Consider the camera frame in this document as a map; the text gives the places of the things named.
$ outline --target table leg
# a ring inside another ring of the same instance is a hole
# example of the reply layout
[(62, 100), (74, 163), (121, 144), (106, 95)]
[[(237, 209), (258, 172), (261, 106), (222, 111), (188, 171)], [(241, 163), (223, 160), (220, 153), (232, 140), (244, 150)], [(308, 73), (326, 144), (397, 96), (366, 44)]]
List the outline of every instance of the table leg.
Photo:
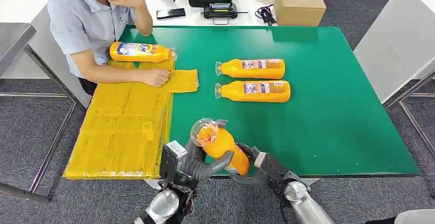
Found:
[(67, 115), (65, 116), (65, 118), (61, 124), (61, 127), (57, 131), (56, 137), (54, 138), (53, 143), (51, 144), (50, 149), (48, 150), (48, 153), (45, 156), (44, 161), (43, 161), (41, 167), (39, 168), (38, 173), (35, 176), (35, 179), (32, 182), (32, 185), (30, 186), (29, 191), (31, 191), (32, 193), (36, 192), (36, 188), (38, 187), (39, 183), (41, 182), (42, 177), (45, 174), (45, 171), (47, 170), (48, 164), (50, 163), (50, 160), (53, 157), (53, 154), (54, 154), (54, 151), (56, 150), (57, 144), (58, 144), (59, 140), (61, 139), (62, 134), (65, 131), (65, 128), (66, 128), (66, 126), (67, 126), (67, 124), (72, 116), (72, 113), (75, 109), (76, 104), (77, 103), (74, 103), (74, 102), (72, 103), (71, 107), (68, 110)]
[(390, 103), (387, 108), (385, 109), (390, 109), (392, 107), (394, 107), (394, 105), (397, 102), (401, 102), (403, 101), (405, 98), (409, 97), (413, 92), (415, 92), (416, 90), (418, 90), (420, 87), (422, 87), (424, 84), (428, 83), (431, 79), (435, 78), (435, 69), (432, 70), (430, 73), (426, 74), (421, 80), (419, 80), (419, 82), (417, 82), (415, 85), (413, 85), (411, 88), (409, 88), (408, 90), (406, 90), (404, 93), (402, 93), (402, 95), (400, 95), (399, 97), (397, 97), (392, 103)]
[(413, 93), (410, 97), (435, 97), (435, 93)]
[(68, 97), (68, 95), (62, 93), (0, 92), (0, 97)]
[(420, 127), (420, 125), (418, 124), (418, 122), (416, 121), (414, 116), (411, 114), (411, 111), (408, 109), (408, 107), (405, 105), (404, 102), (399, 101), (399, 105), (400, 105), (400, 107), (402, 107), (402, 109), (405, 112), (406, 116), (408, 116), (408, 119), (411, 121), (412, 125), (416, 129), (417, 133), (419, 134), (420, 138), (422, 139), (424, 145), (429, 150), (429, 152), (432, 155), (432, 157), (435, 158), (435, 148), (430, 143), (429, 138), (426, 136), (426, 134), (424, 133), (423, 129)]
[(82, 110), (86, 110), (86, 108), (82, 105), (82, 103), (80, 103), (77, 97), (75, 97), (74, 94), (63, 84), (61, 79), (59, 79), (59, 77), (50, 69), (50, 67), (41, 59), (41, 57), (32, 49), (29, 44), (24, 46), (23, 50), (48, 75), (48, 77), (50, 77), (50, 79), (52, 79), (61, 87), (61, 89), (66, 93), (66, 95), (68, 95), (68, 97), (73, 102), (76, 102)]
[(20, 189), (17, 187), (13, 187), (13, 186), (1, 183), (1, 182), (0, 182), (0, 192), (5, 192), (5, 193), (11, 194), (11, 195), (16, 196), (16, 197), (26, 198), (28, 200), (32, 200), (32, 201), (36, 201), (36, 202), (40, 202), (40, 203), (46, 203), (50, 200), (46, 196), (42, 196), (39, 194), (28, 192), (26, 190), (23, 190), (23, 189)]

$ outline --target metal table frame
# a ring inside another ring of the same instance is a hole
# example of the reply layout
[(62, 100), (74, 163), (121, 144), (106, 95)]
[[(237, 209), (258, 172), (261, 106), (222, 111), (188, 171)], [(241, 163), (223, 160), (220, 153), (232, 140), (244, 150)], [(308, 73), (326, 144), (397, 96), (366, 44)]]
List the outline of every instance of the metal table frame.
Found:
[(53, 142), (51, 143), (50, 149), (45, 156), (43, 163), (41, 164), (33, 182), (30, 186), (30, 189), (23, 190), (17, 187), (13, 187), (0, 182), (0, 192), (9, 193), (11, 195), (26, 198), (29, 200), (34, 200), (36, 202), (46, 203), (50, 201), (49, 196), (43, 196), (36, 193), (36, 190), (41, 182), (48, 164), (50, 163), (51, 158), (53, 157), (54, 151), (56, 150), (57, 144), (59, 143), (63, 132), (72, 116), (72, 113), (76, 106), (79, 106), (82, 110), (86, 110), (86, 108), (80, 103), (80, 101), (74, 96), (74, 94), (62, 83), (62, 81), (58, 78), (58, 76), (50, 69), (50, 67), (41, 59), (41, 57), (32, 49), (32, 47), (28, 44), (28, 41), (33, 37), (36, 33), (35, 28), (32, 25), (28, 25), (26, 31), (21, 35), (21, 37), (15, 42), (12, 47), (6, 52), (3, 58), (0, 59), (0, 76), (4, 73), (7, 67), (13, 63), (16, 56), (24, 51), (54, 82), (56, 82), (60, 88), (64, 91), (64, 93), (1, 93), (0, 97), (33, 97), (33, 98), (69, 98), (72, 100), (72, 104), (65, 115), (64, 120), (62, 121), (59, 130), (57, 131), (56, 136), (54, 137)]
[(432, 70), (432, 72), (426, 74), (421, 80), (419, 80), (415, 85), (413, 85), (411, 88), (409, 88), (407, 91), (402, 93), (399, 97), (397, 97), (392, 103), (390, 103), (385, 109), (390, 110), (395, 105), (399, 104), (399, 106), (402, 108), (402, 110), (405, 112), (408, 119), (411, 121), (412, 125), (416, 129), (417, 133), (419, 134), (420, 138), (422, 139), (424, 145), (429, 150), (432, 157), (435, 159), (435, 148), (430, 143), (430, 139), (426, 136), (423, 129), (418, 124), (417, 120), (414, 118), (411, 111), (408, 109), (406, 104), (404, 103), (404, 100), (407, 97), (435, 97), (435, 93), (415, 93), (417, 90), (419, 90), (422, 86), (424, 86), (426, 83), (428, 83), (431, 79), (435, 78), (435, 70)]

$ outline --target man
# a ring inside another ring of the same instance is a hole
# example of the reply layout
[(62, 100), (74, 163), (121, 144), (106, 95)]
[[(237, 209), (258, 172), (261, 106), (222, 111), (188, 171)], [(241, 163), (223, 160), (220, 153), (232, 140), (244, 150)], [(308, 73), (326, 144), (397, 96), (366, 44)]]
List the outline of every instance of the man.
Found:
[(66, 55), (71, 73), (93, 95), (97, 83), (141, 82), (161, 87), (169, 79), (164, 69), (131, 70), (106, 66), (109, 47), (131, 17), (140, 34), (152, 33), (145, 0), (49, 0), (50, 29)]

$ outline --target bottle cap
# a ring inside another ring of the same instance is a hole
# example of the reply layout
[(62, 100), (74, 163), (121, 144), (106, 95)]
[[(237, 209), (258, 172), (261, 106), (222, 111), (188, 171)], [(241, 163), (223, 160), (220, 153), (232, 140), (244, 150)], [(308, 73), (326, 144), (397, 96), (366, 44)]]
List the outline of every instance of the bottle cap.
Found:
[(176, 52), (175, 48), (171, 48), (170, 50), (170, 57), (173, 61), (176, 61), (176, 59), (178, 58), (178, 54)]
[(222, 63), (221, 62), (216, 62), (216, 76), (219, 76), (222, 74)]
[(190, 139), (199, 147), (213, 143), (219, 131), (218, 124), (210, 118), (203, 118), (193, 124)]
[(219, 83), (216, 83), (216, 85), (214, 85), (214, 97), (216, 99), (219, 99), (222, 97), (222, 85)]

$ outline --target cardboard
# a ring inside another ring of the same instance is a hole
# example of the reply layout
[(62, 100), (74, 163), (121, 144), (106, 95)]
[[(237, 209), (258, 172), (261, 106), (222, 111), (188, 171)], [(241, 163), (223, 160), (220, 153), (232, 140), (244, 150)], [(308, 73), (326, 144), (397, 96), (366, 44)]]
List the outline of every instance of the cardboard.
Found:
[(279, 26), (318, 26), (325, 13), (323, 0), (275, 0)]
[[(107, 65), (135, 69), (133, 62)], [(196, 70), (174, 62), (141, 63), (164, 68), (171, 79), (159, 88), (142, 83), (98, 84), (63, 177), (66, 179), (160, 178), (163, 144), (169, 141), (173, 93), (198, 90)]]

